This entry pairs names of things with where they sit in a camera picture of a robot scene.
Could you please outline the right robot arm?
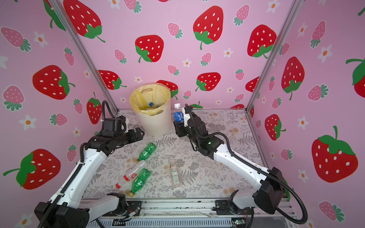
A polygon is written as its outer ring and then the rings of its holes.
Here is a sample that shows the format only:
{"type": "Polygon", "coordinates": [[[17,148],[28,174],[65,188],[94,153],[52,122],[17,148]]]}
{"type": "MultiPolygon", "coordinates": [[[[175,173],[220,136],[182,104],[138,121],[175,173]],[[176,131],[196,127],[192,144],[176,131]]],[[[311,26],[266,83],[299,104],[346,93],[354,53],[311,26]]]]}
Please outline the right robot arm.
{"type": "Polygon", "coordinates": [[[179,137],[188,137],[194,151],[220,162],[253,186],[250,192],[235,190],[227,201],[227,211],[240,214],[245,208],[258,207],[268,214],[274,214],[285,193],[281,184],[267,175],[283,180],[281,171],[260,166],[230,148],[229,140],[223,135],[223,140],[218,138],[219,132],[209,134],[205,123],[193,113],[193,108],[186,105],[181,107],[175,104],[173,111],[175,132],[179,137]]]}

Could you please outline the clear bottle pink label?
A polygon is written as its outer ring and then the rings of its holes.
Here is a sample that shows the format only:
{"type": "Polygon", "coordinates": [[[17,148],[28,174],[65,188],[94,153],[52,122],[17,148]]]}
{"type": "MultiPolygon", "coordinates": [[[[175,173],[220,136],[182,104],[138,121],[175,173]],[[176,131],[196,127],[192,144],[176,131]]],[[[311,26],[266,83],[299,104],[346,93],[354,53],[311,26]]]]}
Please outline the clear bottle pink label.
{"type": "Polygon", "coordinates": [[[146,112],[157,112],[157,111],[160,111],[160,110],[161,110],[160,107],[149,107],[145,111],[146,112]]]}

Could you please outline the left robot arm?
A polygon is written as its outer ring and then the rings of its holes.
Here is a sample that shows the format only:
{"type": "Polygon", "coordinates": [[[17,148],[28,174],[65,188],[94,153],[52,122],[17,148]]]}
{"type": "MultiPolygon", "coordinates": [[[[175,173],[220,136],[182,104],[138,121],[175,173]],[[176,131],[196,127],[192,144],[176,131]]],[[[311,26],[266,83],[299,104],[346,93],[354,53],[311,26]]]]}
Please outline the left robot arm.
{"type": "Polygon", "coordinates": [[[114,150],[142,140],[140,128],[127,132],[100,132],[80,147],[80,161],[60,189],[48,202],[40,202],[34,213],[40,228],[85,228],[90,222],[109,213],[123,215],[128,208],[125,195],[109,193],[101,199],[82,204],[82,197],[99,166],[114,150]]]}

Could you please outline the clear bottle green label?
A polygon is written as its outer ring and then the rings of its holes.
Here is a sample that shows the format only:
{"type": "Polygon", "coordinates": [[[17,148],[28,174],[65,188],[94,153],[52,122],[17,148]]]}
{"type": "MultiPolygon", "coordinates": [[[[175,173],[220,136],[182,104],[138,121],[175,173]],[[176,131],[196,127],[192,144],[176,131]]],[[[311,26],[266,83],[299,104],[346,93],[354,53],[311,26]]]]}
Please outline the clear bottle green label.
{"type": "Polygon", "coordinates": [[[171,159],[169,161],[169,165],[170,165],[172,186],[174,188],[181,186],[182,182],[181,182],[180,173],[179,173],[178,166],[177,166],[177,161],[175,159],[171,159]]]}

